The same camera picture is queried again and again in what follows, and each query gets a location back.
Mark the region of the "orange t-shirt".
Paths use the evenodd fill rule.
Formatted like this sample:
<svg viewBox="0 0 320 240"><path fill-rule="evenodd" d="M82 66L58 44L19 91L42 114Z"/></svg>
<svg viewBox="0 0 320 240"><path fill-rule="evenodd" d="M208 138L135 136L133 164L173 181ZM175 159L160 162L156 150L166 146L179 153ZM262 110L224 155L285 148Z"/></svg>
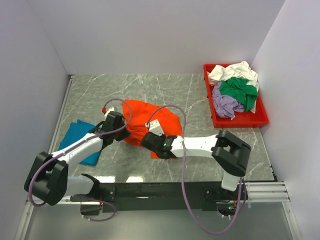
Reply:
<svg viewBox="0 0 320 240"><path fill-rule="evenodd" d="M122 114L126 122L126 129L130 133L129 137L124 141L135 147L143 147L141 140L149 133L146 123L158 120L166 137L180 136L182 134L182 126L180 118L167 108L159 109L158 105L153 105L140 100L126 99L122 103ZM167 145L163 145L164 150L169 152L169 158L153 158L153 159L176 159L177 157L169 151Z"/></svg>

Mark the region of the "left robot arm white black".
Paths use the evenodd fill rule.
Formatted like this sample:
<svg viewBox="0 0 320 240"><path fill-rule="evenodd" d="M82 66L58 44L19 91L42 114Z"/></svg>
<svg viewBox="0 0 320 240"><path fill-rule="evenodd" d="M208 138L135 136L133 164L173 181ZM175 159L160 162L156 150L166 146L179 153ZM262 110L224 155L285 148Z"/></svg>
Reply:
<svg viewBox="0 0 320 240"><path fill-rule="evenodd" d="M69 170L92 154L98 153L113 141L122 141L129 136L122 113L111 110L105 120L92 128L73 144L53 152L39 153L24 183L24 190L44 204L56 205L63 197L83 195L88 201L100 200L100 181L89 174L69 176Z"/></svg>

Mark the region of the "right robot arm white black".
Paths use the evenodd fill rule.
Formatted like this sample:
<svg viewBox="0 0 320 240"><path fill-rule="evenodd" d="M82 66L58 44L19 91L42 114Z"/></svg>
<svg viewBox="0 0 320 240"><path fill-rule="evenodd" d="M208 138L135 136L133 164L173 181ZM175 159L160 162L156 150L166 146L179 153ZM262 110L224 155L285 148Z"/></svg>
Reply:
<svg viewBox="0 0 320 240"><path fill-rule="evenodd" d="M161 159L204 157L214 159L223 169L219 193L230 200L237 194L238 183L246 175L251 146L227 130L205 137L157 135L148 132L141 145Z"/></svg>

